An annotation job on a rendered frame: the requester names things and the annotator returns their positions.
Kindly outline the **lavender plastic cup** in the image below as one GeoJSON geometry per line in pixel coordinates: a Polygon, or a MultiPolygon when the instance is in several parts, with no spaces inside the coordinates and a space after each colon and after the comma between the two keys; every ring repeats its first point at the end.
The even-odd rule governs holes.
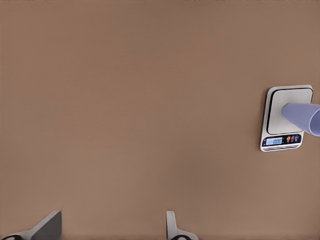
{"type": "Polygon", "coordinates": [[[320,105],[290,102],[282,109],[282,117],[297,128],[320,137],[320,105]]]}

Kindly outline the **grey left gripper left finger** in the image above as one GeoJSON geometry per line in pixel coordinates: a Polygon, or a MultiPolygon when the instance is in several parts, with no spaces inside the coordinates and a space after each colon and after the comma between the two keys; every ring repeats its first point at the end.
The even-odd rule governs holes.
{"type": "Polygon", "coordinates": [[[60,240],[62,235],[62,212],[55,210],[33,228],[8,235],[1,240],[60,240]]]}

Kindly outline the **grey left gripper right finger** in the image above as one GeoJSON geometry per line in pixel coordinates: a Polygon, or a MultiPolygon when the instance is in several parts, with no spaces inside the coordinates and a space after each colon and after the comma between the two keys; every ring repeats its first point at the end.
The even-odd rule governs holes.
{"type": "Polygon", "coordinates": [[[167,210],[166,240],[199,240],[199,238],[194,233],[179,229],[174,211],[167,210]]]}

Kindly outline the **silver digital kitchen scale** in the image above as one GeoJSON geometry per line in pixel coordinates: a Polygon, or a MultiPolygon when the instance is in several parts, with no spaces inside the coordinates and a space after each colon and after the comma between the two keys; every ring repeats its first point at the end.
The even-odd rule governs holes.
{"type": "Polygon", "coordinates": [[[288,103],[312,101],[311,85],[271,87],[265,100],[260,150],[263,152],[297,149],[302,145],[304,131],[283,118],[282,110],[288,103]]]}

